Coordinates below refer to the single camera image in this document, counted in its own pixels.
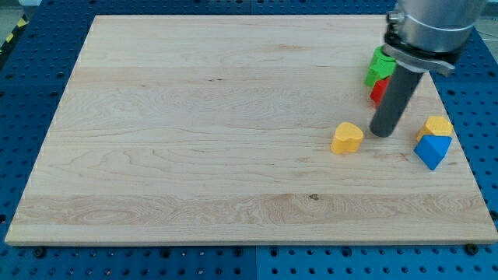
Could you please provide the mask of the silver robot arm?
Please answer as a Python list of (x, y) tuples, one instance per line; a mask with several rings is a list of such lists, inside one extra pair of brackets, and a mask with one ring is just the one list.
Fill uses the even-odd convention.
[(370, 131), (390, 136), (422, 76), (435, 71), (449, 76), (461, 57), (486, 0), (401, 0), (387, 13), (384, 54), (396, 66)]

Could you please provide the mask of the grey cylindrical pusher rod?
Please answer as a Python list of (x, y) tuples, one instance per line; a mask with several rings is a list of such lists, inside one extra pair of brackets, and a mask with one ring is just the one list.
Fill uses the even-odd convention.
[(422, 72), (395, 66), (381, 103), (370, 122), (370, 131), (374, 135), (381, 138), (392, 135), (422, 77)]

